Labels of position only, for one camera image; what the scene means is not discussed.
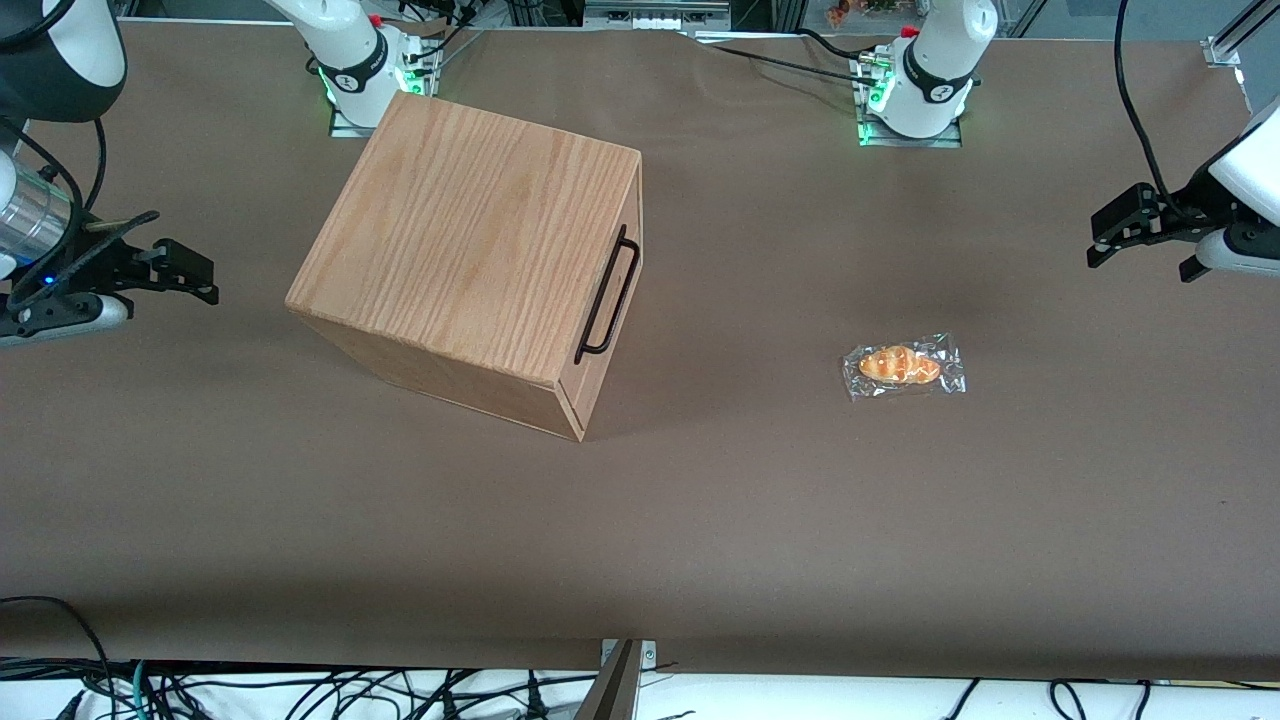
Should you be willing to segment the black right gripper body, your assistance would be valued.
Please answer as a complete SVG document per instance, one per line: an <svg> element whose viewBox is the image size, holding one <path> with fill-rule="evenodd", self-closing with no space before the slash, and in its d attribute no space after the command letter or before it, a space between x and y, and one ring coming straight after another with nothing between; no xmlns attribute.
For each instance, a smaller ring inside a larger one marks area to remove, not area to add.
<svg viewBox="0 0 1280 720"><path fill-rule="evenodd" d="M125 242L131 222L88 222L35 263L15 272L15 305L67 293L115 295L134 290L138 249Z"/></svg>

